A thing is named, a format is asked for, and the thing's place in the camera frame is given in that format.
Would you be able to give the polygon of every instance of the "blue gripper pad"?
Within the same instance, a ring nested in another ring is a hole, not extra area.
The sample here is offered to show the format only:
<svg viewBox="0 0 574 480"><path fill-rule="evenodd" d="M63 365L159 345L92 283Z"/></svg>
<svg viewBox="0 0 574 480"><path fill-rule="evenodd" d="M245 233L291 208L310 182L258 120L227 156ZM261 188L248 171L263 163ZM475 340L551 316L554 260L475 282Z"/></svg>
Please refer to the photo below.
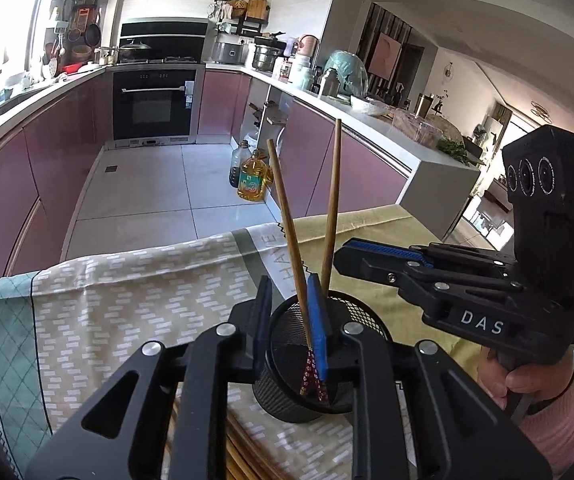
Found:
<svg viewBox="0 0 574 480"><path fill-rule="evenodd" d="M307 306L309 307L309 331L311 333L311 347L314 351L318 378L327 380L327 341L325 330L320 318L320 309L324 308L320 302L325 301L320 290L317 274L311 274L307 279Z"/></svg>
<svg viewBox="0 0 574 480"><path fill-rule="evenodd" d="M345 244L345 247L355 247L356 249L365 249L368 251L373 251L375 253L394 256L400 258L401 260L419 262L424 267L428 267L429 269L432 269L434 267L425 259L423 253L411 249L402 249L400 247L378 244L375 242L363 242L362 240L350 240Z"/></svg>

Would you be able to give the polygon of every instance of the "pink sleeve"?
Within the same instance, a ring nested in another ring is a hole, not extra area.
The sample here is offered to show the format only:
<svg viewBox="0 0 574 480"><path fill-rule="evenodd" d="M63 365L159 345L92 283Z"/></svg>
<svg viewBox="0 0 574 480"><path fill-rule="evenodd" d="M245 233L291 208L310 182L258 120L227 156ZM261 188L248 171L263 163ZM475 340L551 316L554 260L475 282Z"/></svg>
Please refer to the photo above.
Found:
<svg viewBox="0 0 574 480"><path fill-rule="evenodd" d="M558 478L574 463L574 384L559 400L520 425Z"/></svg>

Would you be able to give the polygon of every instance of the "patterned tablecloth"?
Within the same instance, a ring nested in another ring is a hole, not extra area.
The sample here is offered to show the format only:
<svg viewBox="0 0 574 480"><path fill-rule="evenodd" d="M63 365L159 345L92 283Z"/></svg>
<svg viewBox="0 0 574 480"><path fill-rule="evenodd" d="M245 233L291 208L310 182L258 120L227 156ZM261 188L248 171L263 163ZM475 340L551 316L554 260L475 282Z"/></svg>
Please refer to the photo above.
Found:
<svg viewBox="0 0 574 480"><path fill-rule="evenodd" d="M325 217L298 219L296 228L305 268L318 271ZM435 241L399 206L340 215L337 244L350 237L396 245ZM264 274L274 284L274 307L295 294L279 224L1 278L0 456L21 475L37 447L136 348L149 339L166 346L192 341L253 298ZM419 309L395 289L336 273L331 287L371 306L396 341L432 338L474 371L477 347L424 326ZM352 427L344 416L286 424L267 415L243 384L230 384L229 407L293 478L350 476Z"/></svg>

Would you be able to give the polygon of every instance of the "tablecloth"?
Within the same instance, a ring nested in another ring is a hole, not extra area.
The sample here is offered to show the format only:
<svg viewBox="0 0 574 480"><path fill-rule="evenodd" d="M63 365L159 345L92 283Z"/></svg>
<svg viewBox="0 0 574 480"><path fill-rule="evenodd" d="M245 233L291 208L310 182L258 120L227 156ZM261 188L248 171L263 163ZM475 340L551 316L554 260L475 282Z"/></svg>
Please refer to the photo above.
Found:
<svg viewBox="0 0 574 480"><path fill-rule="evenodd" d="M295 221L307 271L320 271L325 222L324 216ZM400 206L341 214L337 232L337 246L351 237L401 246L436 241ZM0 279L0 453L21 474L32 450L141 344L193 340L226 320L235 304L253 298L264 274L273 281L274 307L295 294L279 224L88 256L37 274ZM396 341L414 344L431 338L474 374L478 347L425 326L420 309L401 300L394 288L335 271L331 288L371 306ZM251 387L243 384L230 384L228 401L253 439L293 478L350 476L352 428L344 416L286 424L267 415Z"/></svg>

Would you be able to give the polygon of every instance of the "black wire mesh cup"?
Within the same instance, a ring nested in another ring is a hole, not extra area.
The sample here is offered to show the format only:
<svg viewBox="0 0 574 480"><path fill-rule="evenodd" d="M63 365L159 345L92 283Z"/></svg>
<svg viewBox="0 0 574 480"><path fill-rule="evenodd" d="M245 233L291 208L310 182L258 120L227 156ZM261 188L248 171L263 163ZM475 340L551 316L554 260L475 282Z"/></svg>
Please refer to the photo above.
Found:
<svg viewBox="0 0 574 480"><path fill-rule="evenodd" d="M361 323L392 341L382 320L362 301L330 290L327 308L330 318ZM252 386L257 402L278 420L297 424L324 414L350 413L353 409L352 383L325 383L329 404L319 402L315 394L301 396L307 352L301 308L298 298L292 296L273 312L269 323L265 368Z"/></svg>

